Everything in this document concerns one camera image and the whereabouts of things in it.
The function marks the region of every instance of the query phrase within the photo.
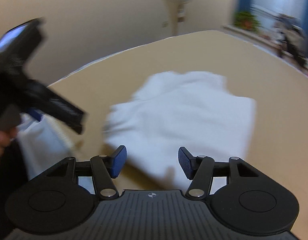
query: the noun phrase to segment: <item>black circular housing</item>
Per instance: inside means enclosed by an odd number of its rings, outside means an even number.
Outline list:
[[[84,222],[94,209],[92,195],[63,177],[45,177],[14,192],[5,204],[11,222],[34,234],[54,234]]]
[[[211,208],[229,228],[254,236],[290,230],[299,213],[299,203],[291,192],[261,178],[240,178],[220,188],[212,197]]]

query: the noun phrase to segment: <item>folded garment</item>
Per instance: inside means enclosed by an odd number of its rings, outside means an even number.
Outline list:
[[[186,191],[191,181],[178,163],[179,147],[218,162],[246,156],[255,101],[230,94],[225,82],[209,72],[155,74],[131,101],[112,106],[105,142],[125,145],[128,162],[164,188]],[[224,185],[214,179],[211,193]]]

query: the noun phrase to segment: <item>beige wall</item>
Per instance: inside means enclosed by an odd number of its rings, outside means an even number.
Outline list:
[[[179,33],[219,29],[230,22],[234,0],[194,0]],[[164,0],[0,0],[0,36],[36,17],[45,17],[48,39],[27,70],[52,83],[100,57],[171,35]]]

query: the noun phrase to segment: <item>ribbed gray surface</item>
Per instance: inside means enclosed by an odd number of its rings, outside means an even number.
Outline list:
[[[295,240],[288,233],[246,236],[220,224],[200,201],[184,198],[179,190],[126,190],[122,197],[101,202],[80,226],[52,236],[15,229],[6,240]]]

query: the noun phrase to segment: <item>metal screw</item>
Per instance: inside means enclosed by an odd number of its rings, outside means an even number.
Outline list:
[[[189,191],[189,195],[192,197],[202,197],[204,195],[204,191],[198,188],[194,188]]]
[[[105,188],[101,190],[101,195],[104,197],[112,197],[116,194],[116,191],[111,188]]]

